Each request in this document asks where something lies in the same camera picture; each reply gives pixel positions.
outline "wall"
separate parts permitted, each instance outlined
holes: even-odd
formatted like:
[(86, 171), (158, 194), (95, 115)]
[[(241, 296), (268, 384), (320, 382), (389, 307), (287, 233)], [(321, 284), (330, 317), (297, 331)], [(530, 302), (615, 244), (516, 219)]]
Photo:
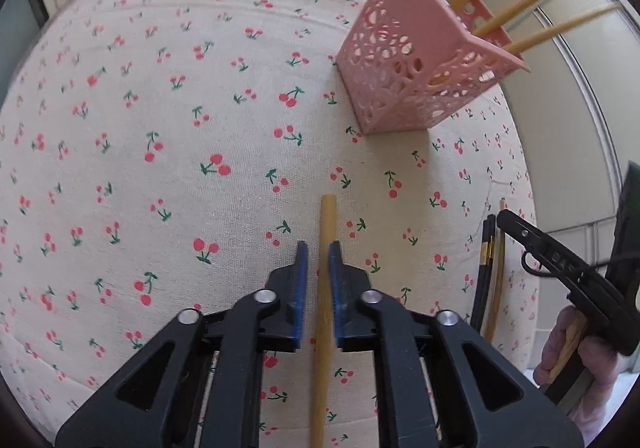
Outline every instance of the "wall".
[(6, 0), (0, 8), (0, 103), (25, 52), (40, 32), (28, 0)]

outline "white fabric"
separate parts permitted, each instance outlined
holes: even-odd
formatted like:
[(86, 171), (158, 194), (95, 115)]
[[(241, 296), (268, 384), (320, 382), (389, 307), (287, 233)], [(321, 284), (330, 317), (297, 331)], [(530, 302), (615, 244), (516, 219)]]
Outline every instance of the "white fabric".
[[(297, 240), (316, 272), (324, 192), (375, 287), (468, 316), (482, 220), (502, 197), (534, 218), (516, 129), (494, 88), (428, 132), (360, 135), (332, 56), (363, 1), (74, 0), (44, 34), (0, 114), (0, 362), (49, 436), (180, 309), (230, 307)], [(524, 368), (538, 282), (507, 251), (495, 345)], [(266, 448), (306, 446), (310, 278), (304, 348), (267, 354)], [(375, 446), (370, 354), (334, 373), (328, 441)]]

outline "pink plastic basket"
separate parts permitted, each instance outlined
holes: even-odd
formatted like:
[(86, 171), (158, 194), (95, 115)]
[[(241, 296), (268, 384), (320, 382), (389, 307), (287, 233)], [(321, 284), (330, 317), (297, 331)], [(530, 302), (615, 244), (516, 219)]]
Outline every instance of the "pink plastic basket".
[(447, 0), (367, 0), (337, 56), (363, 133), (435, 126), (527, 64), (500, 49), (503, 29), (473, 36), (492, 17), (480, 0), (457, 16)]

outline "gold band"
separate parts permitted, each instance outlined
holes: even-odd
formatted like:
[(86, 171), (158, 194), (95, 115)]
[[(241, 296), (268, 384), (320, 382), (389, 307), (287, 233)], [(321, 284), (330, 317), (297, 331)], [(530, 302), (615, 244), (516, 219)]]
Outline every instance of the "gold band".
[(483, 242), (480, 247), (480, 265), (486, 265), (487, 254), (489, 250), (489, 243)]

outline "human hand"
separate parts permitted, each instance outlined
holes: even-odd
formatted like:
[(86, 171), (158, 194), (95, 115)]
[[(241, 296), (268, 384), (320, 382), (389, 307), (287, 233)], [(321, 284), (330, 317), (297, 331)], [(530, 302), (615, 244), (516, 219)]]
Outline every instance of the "human hand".
[[(574, 321), (575, 307), (565, 307), (560, 311), (556, 326), (549, 334), (542, 349), (542, 360), (533, 371), (533, 379), (538, 384), (549, 383), (549, 373), (558, 362), (566, 330)], [(582, 364), (593, 374), (594, 381), (587, 393), (569, 412), (568, 417), (577, 425), (588, 445), (600, 433), (606, 413), (606, 404), (611, 397), (613, 385), (622, 368), (622, 357), (602, 338), (587, 336), (578, 346)]]

